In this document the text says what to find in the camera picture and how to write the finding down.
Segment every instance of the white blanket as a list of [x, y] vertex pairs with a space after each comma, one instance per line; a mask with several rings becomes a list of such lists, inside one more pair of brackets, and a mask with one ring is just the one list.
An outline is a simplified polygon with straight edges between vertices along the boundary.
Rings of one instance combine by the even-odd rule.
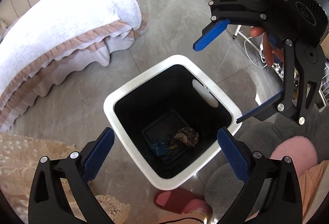
[[[67, 40], [118, 20], [134, 30], [140, 27], [141, 12], [136, 0], [39, 1], [19, 19], [0, 44], [0, 95], [23, 68], [41, 55]], [[127, 30], [111, 36], [125, 37], [128, 33]], [[79, 49], [89, 45], [81, 44]], [[42, 67], [51, 61], [44, 61]]]

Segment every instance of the red slipper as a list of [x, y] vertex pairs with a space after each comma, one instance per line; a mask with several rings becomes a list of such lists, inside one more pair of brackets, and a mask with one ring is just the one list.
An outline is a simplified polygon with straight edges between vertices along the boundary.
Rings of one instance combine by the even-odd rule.
[[158, 196], [161, 193], [164, 193], [166, 191], [162, 191], [159, 190], [153, 198], [153, 202], [154, 204], [163, 209], [163, 210], [167, 210], [173, 213], [177, 213], [177, 214], [181, 214], [184, 207], [188, 204], [189, 201], [193, 200], [193, 199], [200, 199], [200, 200], [204, 200], [204, 196], [202, 195], [196, 195], [191, 193], [188, 190], [185, 190], [183, 188], [176, 188], [170, 191], [170, 196], [166, 202], [166, 204], [164, 206], [159, 205], [156, 201]]

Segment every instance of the pink fluffy cushion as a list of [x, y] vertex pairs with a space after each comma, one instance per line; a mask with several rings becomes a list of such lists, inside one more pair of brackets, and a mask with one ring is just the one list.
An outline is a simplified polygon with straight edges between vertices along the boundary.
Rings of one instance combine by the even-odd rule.
[[315, 147], [303, 136], [295, 136], [281, 143], [272, 153], [271, 159], [281, 160], [286, 155], [292, 158], [298, 177], [317, 165]]

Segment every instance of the silver screw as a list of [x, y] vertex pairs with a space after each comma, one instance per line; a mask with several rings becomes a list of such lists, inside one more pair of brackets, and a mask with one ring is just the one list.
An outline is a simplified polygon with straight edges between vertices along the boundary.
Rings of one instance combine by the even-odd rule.
[[262, 158], [262, 154], [260, 152], [254, 152], [254, 157]]
[[72, 159], [75, 159], [78, 156], [79, 156], [79, 153], [78, 152], [73, 152], [73, 153], [70, 154], [70, 158], [72, 158]]
[[305, 118], [301, 117], [301, 118], [299, 119], [298, 123], [299, 123], [300, 125], [304, 125], [304, 123], [305, 123]]
[[287, 163], [291, 163], [291, 158], [290, 158], [289, 156], [286, 156], [286, 157], [285, 157], [285, 161], [286, 161]]
[[282, 112], [285, 109], [285, 106], [282, 103], [278, 104], [278, 111]]
[[288, 46], [292, 46], [292, 40], [291, 39], [286, 39], [286, 44]]
[[48, 160], [48, 157], [43, 156], [43, 157], [40, 159], [40, 162], [41, 162], [41, 163], [45, 163], [47, 160]]

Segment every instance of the white cable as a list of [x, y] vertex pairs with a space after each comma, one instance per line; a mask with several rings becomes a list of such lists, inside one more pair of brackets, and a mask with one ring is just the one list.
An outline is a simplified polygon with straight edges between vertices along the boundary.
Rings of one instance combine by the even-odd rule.
[[[256, 64], [251, 60], [251, 58], [250, 58], [249, 55], [248, 55], [247, 47], [246, 47], [246, 41], [249, 40], [249, 39], [251, 39], [251, 38], [252, 38], [252, 37], [249, 37], [248, 39], [246, 39], [246, 40], [244, 41], [244, 50], [246, 51], [246, 55], [247, 55], [248, 59], [250, 60], [250, 62], [252, 62], [252, 64], [253, 64], [254, 66], [257, 66], [258, 68], [264, 68], [264, 67], [267, 66], [266, 64], [265, 64], [265, 66], [263, 66], [263, 67], [259, 67], [258, 65], [256, 65]], [[261, 57], [262, 63], [266, 63], [266, 62], [263, 61], [263, 58], [264, 58], [264, 60], [265, 60], [265, 57], [262, 56], [262, 50], [261, 50], [261, 49], [259, 49], [259, 52], [258, 52], [258, 53], [259, 53], [259, 55], [260, 55], [260, 57]]]

